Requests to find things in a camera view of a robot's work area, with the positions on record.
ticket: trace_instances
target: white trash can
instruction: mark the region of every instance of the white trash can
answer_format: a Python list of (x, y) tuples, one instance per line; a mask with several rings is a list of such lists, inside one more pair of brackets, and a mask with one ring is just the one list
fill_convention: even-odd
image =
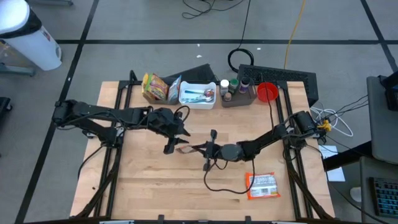
[(24, 0), (0, 0), (0, 39), (44, 71), (62, 63), (60, 46)]

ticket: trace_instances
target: white paper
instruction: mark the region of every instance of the white paper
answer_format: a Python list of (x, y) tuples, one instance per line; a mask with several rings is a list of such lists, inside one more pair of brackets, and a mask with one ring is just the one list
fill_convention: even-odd
[[(319, 146), (319, 150), (322, 153), (322, 158), (326, 159), (327, 157), (331, 157), (337, 155), (336, 146)], [(329, 181), (332, 182), (345, 182), (343, 169), (341, 167), (328, 171)]]

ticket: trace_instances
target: plastic bag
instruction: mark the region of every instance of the plastic bag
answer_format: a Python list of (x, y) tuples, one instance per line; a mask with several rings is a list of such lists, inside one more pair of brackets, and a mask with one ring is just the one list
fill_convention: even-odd
[(167, 96), (167, 102), (171, 103), (178, 98), (180, 93), (181, 75), (173, 82), (169, 88), (169, 95)]
[[(253, 179), (252, 173), (246, 173), (246, 186), (250, 187)], [(254, 183), (248, 191), (248, 199), (280, 197), (278, 186), (274, 177), (274, 172), (261, 174), (254, 177)]]
[(142, 94), (153, 100), (166, 100), (168, 84), (163, 82), (156, 74), (145, 73), (142, 79)]

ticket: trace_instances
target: red bowl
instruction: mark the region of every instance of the red bowl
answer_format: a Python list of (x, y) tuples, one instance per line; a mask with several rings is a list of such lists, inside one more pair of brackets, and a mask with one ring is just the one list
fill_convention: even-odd
[(278, 88), (272, 83), (261, 83), (257, 88), (257, 97), (265, 103), (267, 103), (268, 100), (275, 100), (278, 94)]

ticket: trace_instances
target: keyboard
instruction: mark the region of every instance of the keyboard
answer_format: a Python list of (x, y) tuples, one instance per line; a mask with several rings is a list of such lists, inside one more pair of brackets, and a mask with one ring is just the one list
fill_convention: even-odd
[(376, 215), (398, 218), (398, 180), (370, 177), (369, 183)]
[(312, 106), (318, 101), (317, 75), (315, 73), (253, 65), (240, 65), (238, 79), (241, 79), (242, 77), (252, 78), (255, 83), (274, 81), (301, 81), (304, 83), (308, 104)]

